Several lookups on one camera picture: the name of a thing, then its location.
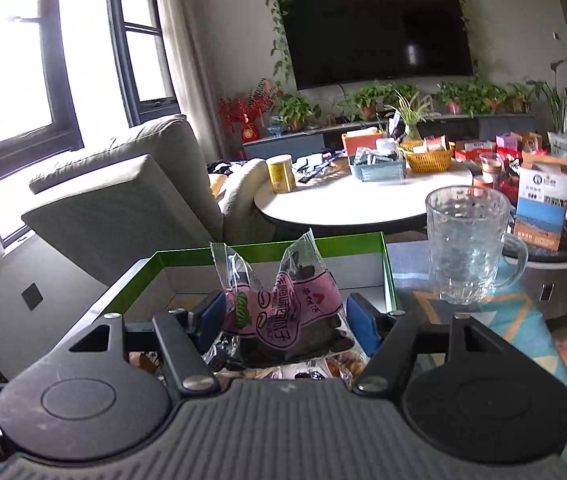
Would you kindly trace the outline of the grey blue storage tray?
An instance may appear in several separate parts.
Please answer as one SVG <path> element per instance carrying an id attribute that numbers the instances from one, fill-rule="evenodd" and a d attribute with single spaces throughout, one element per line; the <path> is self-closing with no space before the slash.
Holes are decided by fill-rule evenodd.
<path id="1" fill-rule="evenodd" d="M 349 170 L 361 182 L 396 182 L 405 178 L 404 159 L 390 159 L 366 152 L 349 158 Z"/>

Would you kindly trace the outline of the round white coffee table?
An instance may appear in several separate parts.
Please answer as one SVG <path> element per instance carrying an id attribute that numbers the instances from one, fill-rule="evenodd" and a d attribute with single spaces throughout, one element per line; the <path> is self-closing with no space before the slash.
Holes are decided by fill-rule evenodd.
<path id="1" fill-rule="evenodd" d="M 369 231 L 392 234 L 425 226 L 425 198 L 431 192 L 471 183 L 471 171 L 460 162 L 451 162 L 444 172 L 408 171 L 399 181 L 363 182 L 345 174 L 283 194 L 265 183 L 256 192 L 254 203 L 278 226 L 311 228 L 319 236 Z"/>

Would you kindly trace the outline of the spider plant in vase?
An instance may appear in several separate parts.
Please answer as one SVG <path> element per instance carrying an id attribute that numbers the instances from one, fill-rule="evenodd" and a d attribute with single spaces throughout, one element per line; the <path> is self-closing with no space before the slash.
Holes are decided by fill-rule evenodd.
<path id="1" fill-rule="evenodd" d="M 420 91 L 413 92 L 407 96 L 405 92 L 394 90 L 395 102 L 391 105 L 393 110 L 399 115 L 404 124 L 405 141 L 418 141 L 421 135 L 418 124 L 431 119 L 434 113 L 432 96 L 422 94 Z"/>

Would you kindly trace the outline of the red flower decoration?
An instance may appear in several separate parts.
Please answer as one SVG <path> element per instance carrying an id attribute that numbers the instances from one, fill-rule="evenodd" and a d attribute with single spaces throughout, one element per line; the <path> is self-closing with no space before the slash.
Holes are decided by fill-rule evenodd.
<path id="1" fill-rule="evenodd" d="M 263 78 L 243 96 L 221 98 L 218 100 L 218 113 L 222 118 L 225 132 L 232 136 L 239 128 L 242 143 L 261 139 L 258 122 L 264 125 L 264 116 L 274 107 L 278 87 L 269 79 Z"/>

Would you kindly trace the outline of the red orange card box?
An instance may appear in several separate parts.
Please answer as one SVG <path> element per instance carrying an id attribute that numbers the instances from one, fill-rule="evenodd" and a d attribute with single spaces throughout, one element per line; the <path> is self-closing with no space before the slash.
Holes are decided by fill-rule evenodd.
<path id="1" fill-rule="evenodd" d="M 359 148 L 376 148 L 377 141 L 382 138 L 382 132 L 377 128 L 352 130 L 341 134 L 343 148 L 347 157 L 356 155 Z"/>

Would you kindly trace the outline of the clear bag orange snacks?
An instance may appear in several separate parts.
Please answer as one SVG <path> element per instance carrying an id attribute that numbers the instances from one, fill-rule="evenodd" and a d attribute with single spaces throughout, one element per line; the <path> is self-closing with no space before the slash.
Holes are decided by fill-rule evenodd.
<path id="1" fill-rule="evenodd" d="M 261 368 L 260 370 L 246 370 L 241 372 L 239 377 L 273 380 L 338 378 L 348 387 L 352 387 L 355 380 L 363 373 L 366 364 L 366 359 L 361 358 L 355 352 L 348 351 L 303 363 Z"/>

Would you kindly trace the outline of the black wall socket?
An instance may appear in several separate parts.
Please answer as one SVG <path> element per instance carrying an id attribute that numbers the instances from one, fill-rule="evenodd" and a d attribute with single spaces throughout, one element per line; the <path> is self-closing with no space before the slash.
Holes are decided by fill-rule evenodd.
<path id="1" fill-rule="evenodd" d="M 29 285 L 21 293 L 21 297 L 30 311 L 33 311 L 43 301 L 43 295 L 35 283 Z"/>

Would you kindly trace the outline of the black framed window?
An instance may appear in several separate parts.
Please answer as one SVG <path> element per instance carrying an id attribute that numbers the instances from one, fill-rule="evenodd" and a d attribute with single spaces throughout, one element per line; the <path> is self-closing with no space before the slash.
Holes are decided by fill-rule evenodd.
<path id="1" fill-rule="evenodd" d="M 96 36 L 81 11 L 83 67 L 98 70 Z M 159 0 L 104 0 L 108 60 L 114 64 L 124 114 L 132 126 L 180 112 L 168 64 Z M 63 44 L 61 0 L 0 0 L 0 180 L 37 162 L 82 148 Z"/>

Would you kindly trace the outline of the orange cup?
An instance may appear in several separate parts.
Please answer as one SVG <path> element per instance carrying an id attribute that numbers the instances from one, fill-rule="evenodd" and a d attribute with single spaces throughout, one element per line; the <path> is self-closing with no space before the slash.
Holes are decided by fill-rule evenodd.
<path id="1" fill-rule="evenodd" d="M 473 178 L 472 185 L 478 188 L 493 188 L 494 178 L 492 176 L 485 176 L 485 174 L 479 174 Z"/>

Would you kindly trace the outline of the black wall television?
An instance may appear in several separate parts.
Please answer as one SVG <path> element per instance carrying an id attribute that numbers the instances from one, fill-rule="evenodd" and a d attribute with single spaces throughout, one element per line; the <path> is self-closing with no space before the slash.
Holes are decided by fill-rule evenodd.
<path id="1" fill-rule="evenodd" d="M 277 0 L 297 88 L 473 74 L 460 0 Z"/>

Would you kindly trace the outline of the white blue paper box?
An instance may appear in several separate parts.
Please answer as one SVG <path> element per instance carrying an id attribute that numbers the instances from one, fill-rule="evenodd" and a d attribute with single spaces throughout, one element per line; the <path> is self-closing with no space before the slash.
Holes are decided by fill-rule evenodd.
<path id="1" fill-rule="evenodd" d="M 557 252 L 567 211 L 567 174 L 519 170 L 513 234 L 526 244 Z"/>

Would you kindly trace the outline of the glass mug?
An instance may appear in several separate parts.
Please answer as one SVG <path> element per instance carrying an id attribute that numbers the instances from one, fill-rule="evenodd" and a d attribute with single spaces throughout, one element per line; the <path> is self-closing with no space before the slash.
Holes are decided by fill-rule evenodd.
<path id="1" fill-rule="evenodd" d="M 515 284 L 529 261 L 523 240 L 507 232 L 511 205 L 503 193 L 447 186 L 425 199 L 430 283 L 449 304 L 476 304 Z"/>

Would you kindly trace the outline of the woven yellow basket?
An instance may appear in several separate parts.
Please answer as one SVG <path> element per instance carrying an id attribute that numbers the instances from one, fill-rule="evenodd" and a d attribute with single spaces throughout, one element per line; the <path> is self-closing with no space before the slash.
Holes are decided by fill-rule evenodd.
<path id="1" fill-rule="evenodd" d="M 409 169 L 416 174 L 447 171 L 453 160 L 453 150 L 429 151 L 425 141 L 406 141 L 399 144 Z"/>

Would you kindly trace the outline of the yellow tin can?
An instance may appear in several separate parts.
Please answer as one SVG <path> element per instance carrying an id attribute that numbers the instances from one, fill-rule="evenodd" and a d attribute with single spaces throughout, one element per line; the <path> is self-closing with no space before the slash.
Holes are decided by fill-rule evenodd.
<path id="1" fill-rule="evenodd" d="M 266 159 L 270 184 L 276 194 L 289 193 L 297 188 L 292 169 L 292 156 L 282 154 Z"/>

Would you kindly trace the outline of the pink label dark snack bag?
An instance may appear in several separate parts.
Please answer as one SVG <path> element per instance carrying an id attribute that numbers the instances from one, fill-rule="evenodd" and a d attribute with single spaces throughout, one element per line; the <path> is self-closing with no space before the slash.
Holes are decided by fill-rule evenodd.
<path id="1" fill-rule="evenodd" d="M 355 347 L 339 287 L 307 231 L 282 255 L 272 287 L 223 243 L 211 245 L 226 313 L 204 359 L 212 370 L 241 372 L 331 356 Z"/>

